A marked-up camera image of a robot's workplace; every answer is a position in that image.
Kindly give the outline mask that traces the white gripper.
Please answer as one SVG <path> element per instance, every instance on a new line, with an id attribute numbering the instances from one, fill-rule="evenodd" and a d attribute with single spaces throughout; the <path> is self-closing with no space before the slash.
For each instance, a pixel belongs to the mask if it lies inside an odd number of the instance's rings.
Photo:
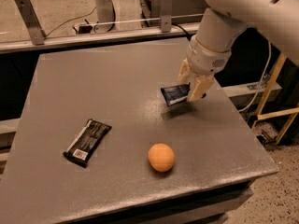
<path id="1" fill-rule="evenodd" d="M 231 51 L 216 52 L 203 47 L 193 35 L 187 47 L 187 59 L 181 63 L 178 83 L 190 83 L 188 101 L 196 101 L 212 87 L 214 74 L 224 69 Z"/>

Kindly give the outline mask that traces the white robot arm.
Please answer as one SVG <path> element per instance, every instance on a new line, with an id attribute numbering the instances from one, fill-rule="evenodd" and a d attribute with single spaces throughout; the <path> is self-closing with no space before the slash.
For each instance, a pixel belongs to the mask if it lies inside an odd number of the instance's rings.
<path id="1" fill-rule="evenodd" d="M 224 69 L 235 40 L 249 27 L 299 64 L 299 0 L 205 0 L 208 8 L 187 47 L 178 82 L 200 99 Z"/>

